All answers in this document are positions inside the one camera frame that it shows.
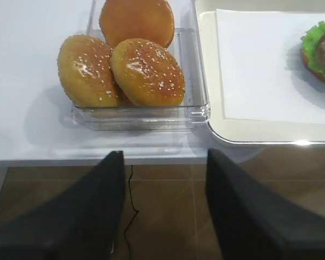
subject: clear plastic container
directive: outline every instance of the clear plastic container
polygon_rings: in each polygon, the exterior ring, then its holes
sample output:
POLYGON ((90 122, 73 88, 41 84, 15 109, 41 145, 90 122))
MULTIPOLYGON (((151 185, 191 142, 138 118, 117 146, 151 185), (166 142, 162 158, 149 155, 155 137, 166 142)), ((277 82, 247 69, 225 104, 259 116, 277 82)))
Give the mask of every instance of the clear plastic container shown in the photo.
MULTIPOLYGON (((106 0, 93 0, 87 34, 104 39, 99 17, 106 0)), ((168 51, 185 76, 185 97, 180 106, 72 107, 73 122, 93 130, 190 129, 210 117, 198 23, 194 0, 169 0, 175 19, 175 34, 168 51)))

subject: lettuce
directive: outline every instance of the lettuce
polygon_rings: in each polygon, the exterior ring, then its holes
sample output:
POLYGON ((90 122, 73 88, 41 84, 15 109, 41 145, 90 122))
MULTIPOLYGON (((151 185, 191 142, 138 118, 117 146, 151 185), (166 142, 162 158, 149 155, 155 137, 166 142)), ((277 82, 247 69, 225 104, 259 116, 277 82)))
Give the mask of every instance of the lettuce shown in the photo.
POLYGON ((319 43, 321 36, 325 34, 325 22, 319 22, 318 25, 312 27, 306 32, 305 36, 301 37, 302 50, 308 58, 308 68, 323 74, 325 77, 325 70, 323 70, 315 59, 315 48, 319 43))

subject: floor tile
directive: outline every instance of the floor tile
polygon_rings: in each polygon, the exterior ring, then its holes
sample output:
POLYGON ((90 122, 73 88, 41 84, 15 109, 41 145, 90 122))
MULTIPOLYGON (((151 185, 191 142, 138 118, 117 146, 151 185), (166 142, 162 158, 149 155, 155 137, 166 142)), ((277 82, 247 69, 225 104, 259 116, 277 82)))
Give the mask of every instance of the floor tile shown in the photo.
POLYGON ((206 164, 191 165, 191 172, 193 180, 206 180, 206 164))
POLYGON ((198 255, 201 260, 221 259, 222 254, 209 212, 205 181, 193 181, 195 197, 195 216, 198 238, 198 255))
POLYGON ((134 179, 190 180, 191 165, 135 165, 134 179))
MULTIPOLYGON (((134 259, 196 260, 191 182, 141 180, 132 181, 132 186, 134 205, 140 211, 127 234, 134 259)), ((123 232, 134 212, 126 199, 112 259, 128 259, 123 232)))
POLYGON ((241 167, 260 180, 325 180, 325 148, 268 148, 241 167))
POLYGON ((0 193, 0 224, 57 196, 73 181, 6 181, 0 193))
POLYGON ((200 260, 222 260, 217 235, 211 221, 208 221, 202 229, 198 231, 199 259, 200 260))
MULTIPOLYGON (((11 167, 6 180, 78 180, 89 173, 93 166, 78 167, 11 167)), ((131 173, 131 166, 125 166, 126 177, 131 173)))
POLYGON ((325 181, 265 181, 290 201, 325 217, 325 181))

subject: white paper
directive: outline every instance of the white paper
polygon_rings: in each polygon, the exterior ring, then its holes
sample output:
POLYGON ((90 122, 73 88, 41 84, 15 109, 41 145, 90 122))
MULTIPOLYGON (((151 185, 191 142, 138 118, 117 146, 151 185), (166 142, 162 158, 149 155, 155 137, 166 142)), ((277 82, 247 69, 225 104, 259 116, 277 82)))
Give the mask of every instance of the white paper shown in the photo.
POLYGON ((325 83, 300 54, 325 13, 217 10, 217 20, 227 118, 325 124, 325 83))

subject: tray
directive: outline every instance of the tray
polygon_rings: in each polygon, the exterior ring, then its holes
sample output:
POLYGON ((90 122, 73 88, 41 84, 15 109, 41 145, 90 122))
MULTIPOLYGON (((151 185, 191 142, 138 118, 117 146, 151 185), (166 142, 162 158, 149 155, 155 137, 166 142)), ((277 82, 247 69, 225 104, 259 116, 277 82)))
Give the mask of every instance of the tray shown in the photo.
MULTIPOLYGON (((99 17, 106 0, 93 0, 87 34, 101 39, 99 17)), ((186 82, 180 106, 169 107, 72 107, 72 120, 93 130, 193 129, 210 117, 204 81, 202 55, 195 4, 193 0, 170 0, 175 19, 175 34, 168 51, 177 59, 186 82)))
POLYGON ((213 137, 230 146, 301 145, 325 146, 325 125, 228 119, 224 116, 219 65, 216 10, 325 12, 325 0, 197 0, 200 41, 205 77, 212 108, 208 122, 213 137))

